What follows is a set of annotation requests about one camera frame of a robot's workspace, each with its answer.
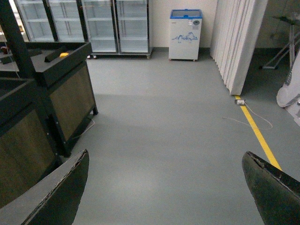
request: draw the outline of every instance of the folding partition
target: folding partition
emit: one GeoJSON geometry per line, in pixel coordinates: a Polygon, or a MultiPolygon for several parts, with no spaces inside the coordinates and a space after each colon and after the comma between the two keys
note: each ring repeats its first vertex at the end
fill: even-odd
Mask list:
{"type": "Polygon", "coordinates": [[[240,95],[268,0],[217,3],[210,55],[231,95],[240,95]]]}

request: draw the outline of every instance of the baseboard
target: baseboard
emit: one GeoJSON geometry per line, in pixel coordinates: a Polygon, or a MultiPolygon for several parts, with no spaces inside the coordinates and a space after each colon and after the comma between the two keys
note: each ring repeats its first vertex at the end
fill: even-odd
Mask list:
{"type": "MultiPolygon", "coordinates": [[[[169,52],[169,47],[154,47],[153,51],[165,53],[165,52],[169,52]]],[[[199,48],[199,53],[209,53],[209,52],[210,52],[210,48],[199,48]]]]}

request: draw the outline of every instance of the black metal post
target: black metal post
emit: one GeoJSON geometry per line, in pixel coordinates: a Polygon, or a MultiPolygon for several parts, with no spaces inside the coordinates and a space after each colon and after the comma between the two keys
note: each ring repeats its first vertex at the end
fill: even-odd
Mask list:
{"type": "Polygon", "coordinates": [[[9,0],[0,0],[0,25],[7,40],[21,78],[34,77],[36,71],[24,43],[20,28],[15,19],[9,0]]]}

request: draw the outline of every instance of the plug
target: plug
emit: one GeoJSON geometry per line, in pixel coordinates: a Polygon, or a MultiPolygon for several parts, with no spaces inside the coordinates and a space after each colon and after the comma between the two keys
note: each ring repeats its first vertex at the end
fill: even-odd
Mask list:
{"type": "Polygon", "coordinates": [[[236,99],[234,101],[235,104],[240,105],[240,106],[245,106],[246,105],[246,100],[245,99],[236,99]]]}

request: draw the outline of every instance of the yellow floor line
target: yellow floor line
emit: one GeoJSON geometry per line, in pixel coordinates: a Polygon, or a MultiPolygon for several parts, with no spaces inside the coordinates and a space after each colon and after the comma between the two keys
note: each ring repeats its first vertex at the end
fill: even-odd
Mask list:
{"type": "Polygon", "coordinates": [[[251,128],[253,129],[259,143],[261,144],[262,146],[262,149],[264,150],[266,156],[268,157],[270,163],[275,166],[277,169],[281,170],[281,167],[279,165],[279,163],[277,162],[277,160],[275,159],[275,156],[273,155],[271,149],[269,148],[266,140],[264,139],[261,131],[257,128],[257,125],[255,124],[251,114],[249,113],[248,109],[246,106],[241,106],[240,107],[243,111],[243,113],[245,114],[245,117],[247,118],[249,124],[251,125],[251,128]]]}

